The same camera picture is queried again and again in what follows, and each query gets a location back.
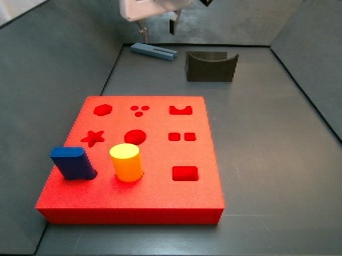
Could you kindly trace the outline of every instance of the yellow cylinder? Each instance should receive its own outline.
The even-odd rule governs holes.
[[[143,177],[139,147],[133,144],[123,143],[109,150],[115,173],[119,180],[132,182]]]

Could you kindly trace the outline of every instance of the red foam block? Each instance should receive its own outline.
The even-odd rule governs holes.
[[[112,107],[111,113],[93,114],[96,107],[104,104]],[[171,114],[171,106],[176,109],[191,107],[192,111],[187,115]],[[103,131],[103,140],[96,140],[93,145],[83,140],[89,131]],[[170,141],[170,133],[182,134],[180,139]],[[116,178],[108,154],[113,145],[124,143],[127,134],[144,135],[143,140],[136,139],[144,176],[133,183]],[[186,139],[184,134],[195,139]],[[84,147],[97,176],[91,181],[67,181],[53,167],[36,204],[51,223],[219,222],[224,199],[202,97],[88,97],[65,146]]]

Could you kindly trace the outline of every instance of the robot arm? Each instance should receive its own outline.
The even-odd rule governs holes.
[[[120,0],[120,14],[129,22],[136,22],[139,33],[144,37],[144,43],[148,43],[148,29],[144,19],[167,12],[174,12],[170,20],[170,33],[175,33],[182,9],[192,4],[194,0]],[[208,6],[212,0],[200,0]]]

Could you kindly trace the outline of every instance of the gray floor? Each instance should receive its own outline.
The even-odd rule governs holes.
[[[268,48],[125,47],[104,95],[206,98],[227,208],[218,226],[48,225],[39,255],[341,254],[341,143]],[[187,50],[240,54],[235,79],[186,82]]]

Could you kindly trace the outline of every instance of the blue block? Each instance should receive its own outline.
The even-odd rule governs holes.
[[[174,60],[176,58],[176,51],[148,44],[135,43],[131,46],[131,51],[164,60]]]
[[[96,177],[81,147],[55,147],[49,156],[65,180],[92,180]]]

